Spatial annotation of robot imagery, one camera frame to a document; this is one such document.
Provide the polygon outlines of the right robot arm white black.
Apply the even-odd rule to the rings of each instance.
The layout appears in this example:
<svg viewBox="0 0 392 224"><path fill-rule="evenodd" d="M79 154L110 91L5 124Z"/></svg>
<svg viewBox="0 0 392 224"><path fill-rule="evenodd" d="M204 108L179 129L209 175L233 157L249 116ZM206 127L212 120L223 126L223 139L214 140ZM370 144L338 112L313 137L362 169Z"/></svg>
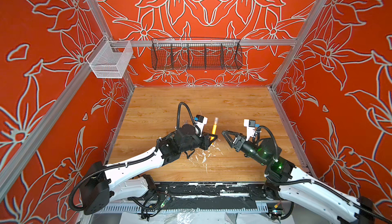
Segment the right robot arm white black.
<svg viewBox="0 0 392 224"><path fill-rule="evenodd" d="M265 187L269 187L273 195L302 206L332 224L375 223L376 214L370 199L342 193L284 159L272 134L259 141L232 131L223 131L222 135L231 148L265 166Z"/></svg>

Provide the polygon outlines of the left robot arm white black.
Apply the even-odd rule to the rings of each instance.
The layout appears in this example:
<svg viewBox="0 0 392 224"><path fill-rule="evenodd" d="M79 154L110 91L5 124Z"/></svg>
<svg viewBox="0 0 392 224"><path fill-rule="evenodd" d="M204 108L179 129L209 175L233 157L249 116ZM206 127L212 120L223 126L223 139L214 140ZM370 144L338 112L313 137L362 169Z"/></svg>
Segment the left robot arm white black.
<svg viewBox="0 0 392 224"><path fill-rule="evenodd" d="M185 124L157 139L156 145L148 151L128 160L107 165L96 162L70 192L68 206L73 211L90 215L106 207L110 201L142 197L153 190L153 180L144 176L144 172L172 163L182 153L190 156L197 148L207 150L217 139L217 135Z"/></svg>

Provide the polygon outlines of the orange marker pen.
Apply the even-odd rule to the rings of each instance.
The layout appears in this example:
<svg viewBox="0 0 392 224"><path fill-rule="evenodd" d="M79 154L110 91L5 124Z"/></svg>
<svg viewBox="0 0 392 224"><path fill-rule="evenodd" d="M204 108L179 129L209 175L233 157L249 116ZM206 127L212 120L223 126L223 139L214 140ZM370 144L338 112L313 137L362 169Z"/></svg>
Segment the orange marker pen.
<svg viewBox="0 0 392 224"><path fill-rule="evenodd" d="M213 127L212 127L212 131L211 131L211 133L213 134L213 136L211 136L211 138L210 138L211 142L214 142L217 139L217 136L216 136L217 124L218 124L218 118L215 117L214 123L213 123Z"/></svg>

